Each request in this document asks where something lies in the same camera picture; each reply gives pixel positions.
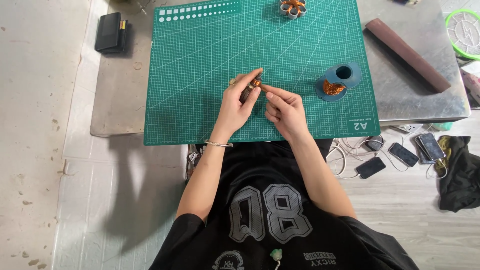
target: power strip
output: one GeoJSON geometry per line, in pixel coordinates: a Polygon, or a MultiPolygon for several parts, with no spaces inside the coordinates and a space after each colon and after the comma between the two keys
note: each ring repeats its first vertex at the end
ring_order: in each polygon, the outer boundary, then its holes
{"type": "Polygon", "coordinates": [[[421,127],[423,127],[423,124],[394,125],[392,127],[398,128],[408,133],[416,133],[419,129],[421,129],[421,127]]]}

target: black wallet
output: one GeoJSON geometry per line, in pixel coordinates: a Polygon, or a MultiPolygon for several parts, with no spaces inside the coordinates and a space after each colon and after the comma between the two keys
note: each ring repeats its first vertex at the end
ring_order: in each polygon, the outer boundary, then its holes
{"type": "Polygon", "coordinates": [[[120,12],[103,15],[98,23],[95,50],[119,52],[125,48],[128,20],[120,20],[120,12]]]}

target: smartphone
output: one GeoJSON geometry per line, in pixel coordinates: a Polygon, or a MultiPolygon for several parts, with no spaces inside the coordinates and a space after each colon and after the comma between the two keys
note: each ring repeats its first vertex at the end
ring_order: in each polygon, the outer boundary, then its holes
{"type": "Polygon", "coordinates": [[[435,136],[433,136],[432,133],[423,134],[417,138],[417,143],[420,142],[423,150],[431,160],[437,160],[445,157],[445,153],[440,148],[440,145],[438,145],[437,140],[435,140],[435,136]]]}
{"type": "Polygon", "coordinates": [[[385,164],[379,157],[375,157],[356,168],[363,179],[367,179],[383,169],[385,169],[385,164]]]}
{"type": "Polygon", "coordinates": [[[415,166],[419,161],[419,157],[401,146],[399,143],[394,143],[388,151],[409,167],[415,166]]]}
{"type": "Polygon", "coordinates": [[[422,163],[422,164],[435,164],[436,163],[436,161],[430,160],[430,158],[427,157],[427,154],[425,154],[425,152],[423,151],[423,149],[420,145],[417,145],[417,146],[418,146],[418,153],[419,153],[419,157],[420,157],[420,163],[422,163]]]}
{"type": "Polygon", "coordinates": [[[381,136],[371,136],[368,137],[367,140],[374,140],[374,141],[368,141],[365,143],[365,146],[368,147],[372,151],[380,151],[382,148],[382,145],[384,145],[384,140],[382,139],[381,136]]]}

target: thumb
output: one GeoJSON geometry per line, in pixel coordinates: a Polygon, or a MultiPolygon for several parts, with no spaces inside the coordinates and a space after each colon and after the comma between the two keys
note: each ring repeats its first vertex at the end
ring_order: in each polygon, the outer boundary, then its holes
{"type": "Polygon", "coordinates": [[[247,97],[247,100],[242,105],[240,110],[247,111],[248,113],[251,113],[252,109],[253,109],[253,106],[255,105],[255,102],[258,99],[259,94],[260,94],[260,87],[257,86],[250,92],[250,94],[247,97]]]}
{"type": "Polygon", "coordinates": [[[277,107],[280,110],[280,112],[282,111],[285,112],[289,110],[291,107],[281,97],[275,95],[272,92],[267,92],[266,96],[267,96],[268,102],[275,105],[275,107],[277,107]]]}

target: person's left hand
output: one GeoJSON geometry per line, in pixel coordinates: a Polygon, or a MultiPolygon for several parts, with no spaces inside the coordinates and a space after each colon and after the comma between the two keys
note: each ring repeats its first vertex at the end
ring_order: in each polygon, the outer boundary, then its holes
{"type": "Polygon", "coordinates": [[[263,68],[259,68],[248,74],[238,74],[235,78],[237,83],[229,86],[223,92],[222,105],[210,141],[221,144],[227,143],[233,133],[247,122],[260,94],[260,88],[255,87],[244,104],[240,102],[240,95],[248,83],[262,71],[263,68]]]}

